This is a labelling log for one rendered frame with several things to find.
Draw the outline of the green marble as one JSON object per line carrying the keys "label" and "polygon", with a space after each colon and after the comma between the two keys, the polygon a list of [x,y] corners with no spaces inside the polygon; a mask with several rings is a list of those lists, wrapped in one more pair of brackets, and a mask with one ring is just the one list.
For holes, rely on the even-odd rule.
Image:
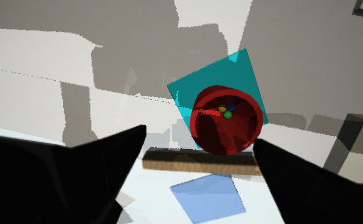
{"label": "green marble", "polygon": [[232,118],[232,112],[230,112],[230,111],[226,111],[226,112],[224,113],[224,117],[225,117],[226,119],[230,119],[230,118]]}

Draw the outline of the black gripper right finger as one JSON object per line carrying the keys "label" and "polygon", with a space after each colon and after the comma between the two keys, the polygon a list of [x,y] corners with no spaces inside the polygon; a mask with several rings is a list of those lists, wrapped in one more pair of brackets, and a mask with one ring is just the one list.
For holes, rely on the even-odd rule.
{"label": "black gripper right finger", "polygon": [[363,183],[263,139],[252,150],[285,224],[363,224]]}

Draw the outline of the tan wooden bar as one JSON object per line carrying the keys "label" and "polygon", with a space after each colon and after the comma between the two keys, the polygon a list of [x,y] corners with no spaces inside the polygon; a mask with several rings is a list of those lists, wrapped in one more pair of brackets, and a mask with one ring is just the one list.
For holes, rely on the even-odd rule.
{"label": "tan wooden bar", "polygon": [[262,176],[255,155],[146,151],[141,161],[144,170]]}

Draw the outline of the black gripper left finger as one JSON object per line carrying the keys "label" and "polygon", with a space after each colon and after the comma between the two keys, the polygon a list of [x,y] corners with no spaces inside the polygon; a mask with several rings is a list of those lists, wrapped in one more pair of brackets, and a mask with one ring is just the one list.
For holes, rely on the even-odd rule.
{"label": "black gripper left finger", "polygon": [[48,183],[65,224],[103,224],[146,131],[141,124],[74,147],[0,136],[0,175]]}

